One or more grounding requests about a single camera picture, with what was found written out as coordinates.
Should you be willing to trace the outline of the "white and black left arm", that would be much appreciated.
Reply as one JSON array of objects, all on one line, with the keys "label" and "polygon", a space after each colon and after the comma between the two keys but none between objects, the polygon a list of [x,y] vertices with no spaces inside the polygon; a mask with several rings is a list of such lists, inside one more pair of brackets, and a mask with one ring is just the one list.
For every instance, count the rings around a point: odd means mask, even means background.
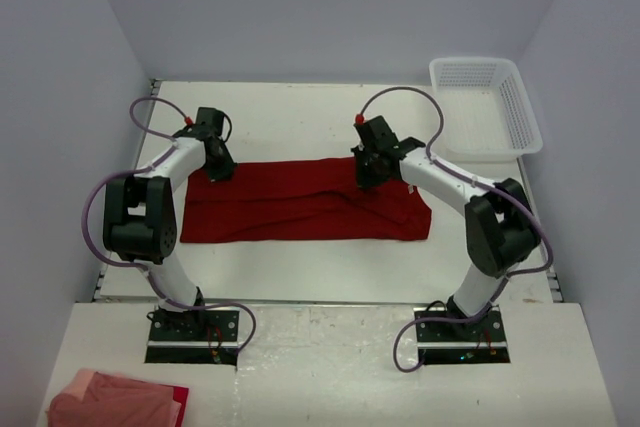
[{"label": "white and black left arm", "polygon": [[174,253],[179,240],[174,193],[194,173],[205,184],[228,181],[236,163],[226,146],[232,130],[221,110],[201,107],[170,137],[171,146],[137,173],[106,183],[103,245],[138,269],[158,297],[152,321],[187,340],[208,326],[203,295]]}]

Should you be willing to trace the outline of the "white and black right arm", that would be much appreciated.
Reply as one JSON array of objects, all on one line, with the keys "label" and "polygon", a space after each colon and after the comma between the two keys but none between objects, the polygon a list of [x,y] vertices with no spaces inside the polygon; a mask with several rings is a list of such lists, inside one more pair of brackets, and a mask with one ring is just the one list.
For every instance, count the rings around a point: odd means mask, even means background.
[{"label": "white and black right arm", "polygon": [[360,138],[352,149],[359,188],[402,181],[431,193],[463,217],[471,265],[445,312],[421,321],[446,325],[456,339],[471,338],[481,329],[482,318],[504,289],[509,273],[542,240],[521,184],[512,178],[501,182],[474,178],[431,153],[424,142],[398,139],[381,116],[366,120],[358,114],[354,127]]}]

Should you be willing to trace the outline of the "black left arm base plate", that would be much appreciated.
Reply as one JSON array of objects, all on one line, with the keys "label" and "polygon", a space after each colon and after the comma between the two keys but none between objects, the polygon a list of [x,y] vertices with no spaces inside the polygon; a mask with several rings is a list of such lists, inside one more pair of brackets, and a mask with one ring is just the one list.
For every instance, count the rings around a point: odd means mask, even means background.
[{"label": "black left arm base plate", "polygon": [[147,364],[237,366],[238,310],[172,312],[156,308],[147,319]]}]

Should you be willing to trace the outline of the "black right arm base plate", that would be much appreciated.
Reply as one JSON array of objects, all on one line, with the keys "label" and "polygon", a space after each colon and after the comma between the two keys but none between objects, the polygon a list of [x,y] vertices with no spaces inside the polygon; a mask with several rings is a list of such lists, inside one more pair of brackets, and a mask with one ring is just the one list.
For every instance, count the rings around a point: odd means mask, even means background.
[{"label": "black right arm base plate", "polygon": [[420,321],[417,352],[424,366],[508,364],[511,361],[501,312],[492,308],[475,324]]}]

